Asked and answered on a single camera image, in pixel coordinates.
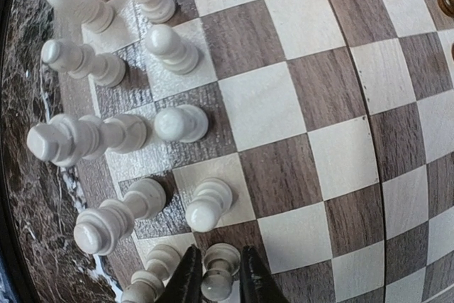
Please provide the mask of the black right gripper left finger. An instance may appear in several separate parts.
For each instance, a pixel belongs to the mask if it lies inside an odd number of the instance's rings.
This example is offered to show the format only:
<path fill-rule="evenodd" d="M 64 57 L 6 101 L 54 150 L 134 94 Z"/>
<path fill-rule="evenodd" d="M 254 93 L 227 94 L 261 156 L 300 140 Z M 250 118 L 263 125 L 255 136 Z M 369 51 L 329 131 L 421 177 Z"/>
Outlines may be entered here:
<path fill-rule="evenodd" d="M 202 302 L 202 274 L 201 251 L 195 245 L 191 245 L 167 283 L 162 301 Z"/>

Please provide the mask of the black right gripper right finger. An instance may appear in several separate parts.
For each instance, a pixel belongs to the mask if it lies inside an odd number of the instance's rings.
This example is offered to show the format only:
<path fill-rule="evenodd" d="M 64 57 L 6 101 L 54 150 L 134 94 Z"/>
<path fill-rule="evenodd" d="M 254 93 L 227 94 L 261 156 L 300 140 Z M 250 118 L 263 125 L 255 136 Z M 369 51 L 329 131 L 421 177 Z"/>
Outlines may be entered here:
<path fill-rule="evenodd" d="M 239 274 L 240 302 L 289 303 L 254 246 L 243 247 Z"/>

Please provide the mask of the white chess bishop piece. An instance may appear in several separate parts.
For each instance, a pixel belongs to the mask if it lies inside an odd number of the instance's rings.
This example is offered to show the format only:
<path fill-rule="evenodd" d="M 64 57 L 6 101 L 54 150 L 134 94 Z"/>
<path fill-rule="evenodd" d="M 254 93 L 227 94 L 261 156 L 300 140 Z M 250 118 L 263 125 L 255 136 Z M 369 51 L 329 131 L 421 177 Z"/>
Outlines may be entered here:
<path fill-rule="evenodd" d="M 172 246 L 157 244 L 147 255 L 145 269 L 131 276 L 131 283 L 121 295 L 121 302 L 155 302 L 164 292 L 164 281 L 177 268 L 182 256 Z"/>

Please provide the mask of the white chess pawn piece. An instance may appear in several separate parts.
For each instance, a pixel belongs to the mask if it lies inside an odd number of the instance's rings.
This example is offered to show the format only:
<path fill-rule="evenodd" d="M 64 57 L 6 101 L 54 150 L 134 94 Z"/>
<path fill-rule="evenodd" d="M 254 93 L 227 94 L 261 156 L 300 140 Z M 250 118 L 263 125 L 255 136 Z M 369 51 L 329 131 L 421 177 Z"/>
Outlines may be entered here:
<path fill-rule="evenodd" d="M 199 233 L 213 230 L 233 203 L 233 191 L 217 178 L 205 179 L 194 190 L 185 218 L 189 227 Z"/>

